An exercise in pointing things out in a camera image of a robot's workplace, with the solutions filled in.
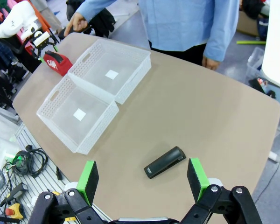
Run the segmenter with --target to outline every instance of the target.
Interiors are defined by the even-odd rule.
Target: clear plastic box
[[[248,59],[247,63],[247,76],[248,78],[263,77],[262,71],[260,70],[263,62],[265,51],[259,47],[256,47]]]
[[[118,111],[112,98],[97,98],[85,81],[65,75],[37,115],[72,152],[88,154]]]
[[[150,51],[106,39],[98,39],[71,67],[70,77],[96,86],[103,94],[123,104],[151,68]]]

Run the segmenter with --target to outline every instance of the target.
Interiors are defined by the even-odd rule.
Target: light blue dress shirt
[[[85,0],[78,8],[90,21],[116,0]],[[204,55],[223,61],[238,23],[239,0],[139,0],[152,47],[185,51],[207,43]]]

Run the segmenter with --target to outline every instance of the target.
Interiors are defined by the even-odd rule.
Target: red button
[[[12,210],[12,209],[5,209],[5,214],[7,216],[13,216],[14,215],[14,210]]]

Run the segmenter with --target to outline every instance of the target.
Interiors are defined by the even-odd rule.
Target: beige tabletop
[[[97,37],[71,34],[59,53],[73,63]],[[94,203],[111,218],[181,220],[194,203],[186,177],[188,159],[154,179],[143,168],[179,146],[199,157],[208,177],[227,189],[252,193],[270,152],[280,104],[214,71],[164,54],[151,54],[152,68],[88,155],[73,154],[36,111],[62,78],[41,64],[14,100],[14,108],[52,161],[77,181],[87,160],[98,164]],[[222,216],[210,224],[224,223]]]

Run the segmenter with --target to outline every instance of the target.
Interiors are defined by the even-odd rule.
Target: person's left hand
[[[210,70],[216,70],[219,67],[220,63],[221,62],[212,60],[210,58],[207,58],[206,56],[203,56],[202,59],[202,66]]]

